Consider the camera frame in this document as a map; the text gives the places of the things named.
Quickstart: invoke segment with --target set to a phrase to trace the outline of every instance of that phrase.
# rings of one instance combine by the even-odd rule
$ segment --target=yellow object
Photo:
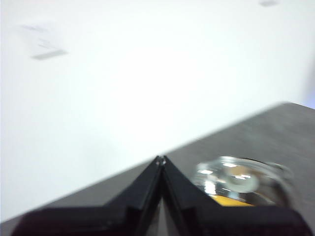
[[[254,206],[248,203],[240,202],[238,200],[223,197],[223,196],[212,196],[212,199],[224,207],[253,207]]]

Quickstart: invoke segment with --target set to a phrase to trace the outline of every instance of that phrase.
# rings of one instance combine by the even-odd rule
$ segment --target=white wall
[[[303,103],[315,1],[2,0],[1,220],[279,101]],[[16,32],[59,23],[67,55]]]

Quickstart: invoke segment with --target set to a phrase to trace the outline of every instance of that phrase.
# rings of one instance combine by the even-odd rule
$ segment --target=black plastic object
[[[22,218],[12,235],[144,235],[161,198],[160,160],[160,157],[154,159],[129,187],[106,205],[34,211]]]
[[[157,157],[105,206],[34,211],[23,217],[13,236],[143,236],[161,196],[181,236],[312,235],[303,218],[288,208],[220,206],[167,157]]]

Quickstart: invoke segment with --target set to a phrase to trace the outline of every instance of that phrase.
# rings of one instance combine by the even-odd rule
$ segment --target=glass object
[[[196,166],[191,181],[223,206],[297,208],[293,174],[285,166],[221,156]]]

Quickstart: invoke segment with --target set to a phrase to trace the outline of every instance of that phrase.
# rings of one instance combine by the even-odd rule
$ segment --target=gray tabletop
[[[171,151],[167,156],[187,177],[191,177],[199,162],[223,155],[286,165],[295,175],[295,185],[302,202],[300,213],[315,232],[314,147],[315,110],[285,103]],[[45,207],[103,205],[128,186],[147,164],[101,181]],[[21,216],[3,222],[1,235],[10,235],[20,218]],[[160,215],[158,231],[159,235],[167,235],[163,214]]]

